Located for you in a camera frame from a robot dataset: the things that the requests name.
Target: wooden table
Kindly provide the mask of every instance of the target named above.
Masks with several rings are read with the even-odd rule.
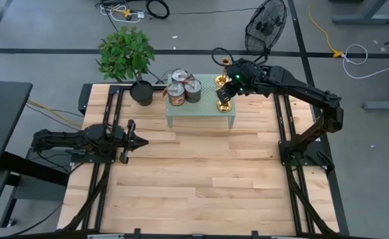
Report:
[[[108,88],[93,85],[84,127],[102,122]],[[226,118],[175,118],[170,129],[165,100],[156,92],[152,104],[143,107],[124,94],[119,124],[133,119],[136,134],[150,143],[130,153],[129,164],[112,165],[101,232],[295,235],[273,97],[235,97],[233,129]],[[309,104],[291,98],[291,108],[301,133],[313,123]],[[287,119],[285,126],[289,129]],[[85,202],[92,167],[87,163],[70,176],[58,228]],[[311,204],[338,231],[324,170],[304,171]],[[89,228],[95,213],[96,202]],[[300,214],[306,231],[302,206]]]

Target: black fan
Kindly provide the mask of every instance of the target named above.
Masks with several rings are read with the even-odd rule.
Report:
[[[261,52],[262,56],[270,52],[277,42],[286,24],[287,11],[283,0],[266,0],[255,11],[245,28],[246,50]]]

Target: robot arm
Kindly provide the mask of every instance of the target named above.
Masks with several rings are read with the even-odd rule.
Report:
[[[301,135],[297,134],[288,145],[288,150],[300,152],[326,132],[342,129],[343,110],[339,107],[340,97],[329,91],[322,91],[297,80],[280,66],[258,66],[251,61],[239,59],[226,67],[227,75],[232,80],[217,90],[220,101],[225,104],[237,95],[262,94],[268,97],[274,94],[289,94],[322,109],[317,121]]]
[[[116,157],[116,149],[124,148],[120,157],[122,163],[128,163],[128,151],[136,150],[147,145],[146,139],[136,136],[135,123],[128,120],[128,131],[116,126],[111,128],[106,124],[94,124],[76,133],[51,132],[43,129],[34,134],[31,147],[36,152],[52,149],[53,147],[69,147],[75,156],[75,162],[107,163],[113,162]]]

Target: black desk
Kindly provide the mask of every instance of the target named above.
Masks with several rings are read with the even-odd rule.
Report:
[[[5,152],[11,134],[28,100],[32,84],[23,82],[0,82],[0,196],[6,184],[17,186],[20,176],[16,172],[66,186],[66,173],[39,165],[12,153]]]

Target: green table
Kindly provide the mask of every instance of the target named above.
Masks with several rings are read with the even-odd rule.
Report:
[[[195,74],[193,75],[197,80],[202,83],[202,97],[197,103],[185,102],[181,106],[172,106],[167,100],[167,109],[165,115],[168,120],[168,127],[173,126],[174,117],[227,117],[228,128],[233,127],[234,118],[236,117],[236,105],[234,100],[231,99],[232,109],[229,112],[220,112],[217,108],[219,101],[216,96],[216,90],[218,86],[215,84],[215,78],[217,74]],[[168,84],[171,83],[171,75],[168,75]]]

